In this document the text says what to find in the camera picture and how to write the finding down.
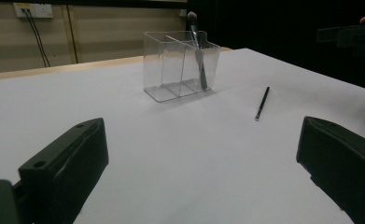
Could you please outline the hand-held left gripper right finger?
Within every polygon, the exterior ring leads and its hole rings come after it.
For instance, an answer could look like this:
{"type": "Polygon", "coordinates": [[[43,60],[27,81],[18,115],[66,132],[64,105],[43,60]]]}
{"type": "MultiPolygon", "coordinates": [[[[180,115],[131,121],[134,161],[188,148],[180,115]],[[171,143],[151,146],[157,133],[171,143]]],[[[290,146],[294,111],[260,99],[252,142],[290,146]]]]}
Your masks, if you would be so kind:
{"type": "Polygon", "coordinates": [[[365,224],[365,138],[324,120],[306,117],[296,161],[355,224],[365,224]]]}

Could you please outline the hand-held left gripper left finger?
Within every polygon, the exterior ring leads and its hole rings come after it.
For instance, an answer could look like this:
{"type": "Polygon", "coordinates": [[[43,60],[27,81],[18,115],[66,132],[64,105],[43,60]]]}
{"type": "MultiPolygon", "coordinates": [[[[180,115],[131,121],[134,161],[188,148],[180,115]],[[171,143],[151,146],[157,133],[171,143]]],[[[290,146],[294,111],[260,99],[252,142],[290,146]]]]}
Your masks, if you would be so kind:
{"type": "Polygon", "coordinates": [[[108,165],[103,119],[79,123],[19,168],[35,224],[73,224],[108,165]]]}

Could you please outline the wide black makeup brush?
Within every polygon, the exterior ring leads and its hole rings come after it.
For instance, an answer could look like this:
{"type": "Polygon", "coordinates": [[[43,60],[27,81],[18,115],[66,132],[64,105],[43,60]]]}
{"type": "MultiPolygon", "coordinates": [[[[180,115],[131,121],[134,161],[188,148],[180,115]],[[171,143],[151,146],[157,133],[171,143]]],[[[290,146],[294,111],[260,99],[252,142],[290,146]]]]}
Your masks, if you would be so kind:
{"type": "Polygon", "coordinates": [[[198,63],[199,70],[200,70],[201,88],[205,91],[208,88],[208,85],[207,85],[206,73],[205,73],[205,68],[204,68],[204,54],[202,52],[201,35],[199,32],[199,28],[198,28],[197,15],[193,11],[190,11],[187,14],[187,20],[188,20],[188,24],[190,27],[192,39],[194,41],[195,48],[196,48],[195,57],[196,57],[196,61],[198,63]]]}

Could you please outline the clear acrylic organizer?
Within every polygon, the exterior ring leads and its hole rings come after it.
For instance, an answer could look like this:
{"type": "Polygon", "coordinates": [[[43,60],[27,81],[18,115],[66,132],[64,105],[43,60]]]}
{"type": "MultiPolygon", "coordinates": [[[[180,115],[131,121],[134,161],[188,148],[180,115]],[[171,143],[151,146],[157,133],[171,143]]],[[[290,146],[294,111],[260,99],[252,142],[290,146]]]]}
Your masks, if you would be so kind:
{"type": "MultiPolygon", "coordinates": [[[[220,46],[201,35],[208,88],[213,88],[220,46]]],[[[144,33],[144,91],[156,102],[166,102],[203,92],[195,44],[189,31],[144,33]]]]}

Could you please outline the thin black makeup brush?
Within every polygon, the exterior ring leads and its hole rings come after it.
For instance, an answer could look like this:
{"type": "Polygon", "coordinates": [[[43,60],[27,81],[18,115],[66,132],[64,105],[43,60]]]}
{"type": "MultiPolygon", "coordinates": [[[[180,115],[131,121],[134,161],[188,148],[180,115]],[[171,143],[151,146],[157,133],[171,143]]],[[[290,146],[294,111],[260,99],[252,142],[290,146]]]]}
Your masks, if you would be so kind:
{"type": "Polygon", "coordinates": [[[255,116],[255,121],[259,121],[260,120],[260,115],[261,115],[261,112],[262,112],[262,110],[264,108],[264,105],[265,105],[265,103],[267,101],[267,97],[268,97],[268,94],[270,92],[270,89],[271,88],[269,86],[266,87],[266,89],[265,89],[265,93],[263,94],[263,97],[262,97],[261,102],[260,102],[260,107],[259,107],[259,109],[257,111],[256,116],[255,116]]]}

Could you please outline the white table sheet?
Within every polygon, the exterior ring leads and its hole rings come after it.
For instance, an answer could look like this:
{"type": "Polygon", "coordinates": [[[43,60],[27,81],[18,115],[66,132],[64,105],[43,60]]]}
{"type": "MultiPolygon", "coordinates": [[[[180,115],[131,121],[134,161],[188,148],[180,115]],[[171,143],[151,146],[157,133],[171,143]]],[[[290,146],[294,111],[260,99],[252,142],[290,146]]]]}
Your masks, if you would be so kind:
{"type": "Polygon", "coordinates": [[[365,137],[365,89],[250,49],[220,55],[211,91],[157,103],[142,79],[141,63],[0,79],[0,178],[100,117],[110,162],[76,224],[352,224],[296,151],[307,116],[365,137]]]}

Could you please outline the white wall outlet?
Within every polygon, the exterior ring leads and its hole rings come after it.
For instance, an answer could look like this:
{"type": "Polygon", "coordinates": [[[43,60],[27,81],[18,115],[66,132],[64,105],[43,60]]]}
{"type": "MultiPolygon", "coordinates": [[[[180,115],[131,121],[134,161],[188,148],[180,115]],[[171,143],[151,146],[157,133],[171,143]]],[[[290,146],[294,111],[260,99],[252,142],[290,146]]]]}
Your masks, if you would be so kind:
{"type": "Polygon", "coordinates": [[[25,12],[29,11],[33,18],[52,19],[52,6],[49,4],[14,3],[13,4],[18,18],[24,18],[25,12]]]}

